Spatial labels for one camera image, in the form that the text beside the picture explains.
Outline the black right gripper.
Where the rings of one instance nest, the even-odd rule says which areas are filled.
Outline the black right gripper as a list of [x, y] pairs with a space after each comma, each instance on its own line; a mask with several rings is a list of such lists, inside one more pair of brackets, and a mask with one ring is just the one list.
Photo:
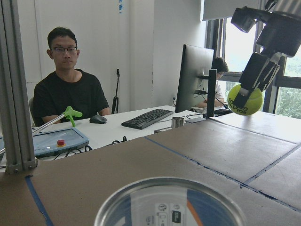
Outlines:
[[256, 44], [263, 50], [252, 53], [239, 80], [239, 93], [250, 96], [256, 83], [261, 92], [271, 84], [280, 69], [281, 57], [294, 57], [301, 45], [301, 17], [289, 13], [262, 12], [257, 20], [265, 24]]

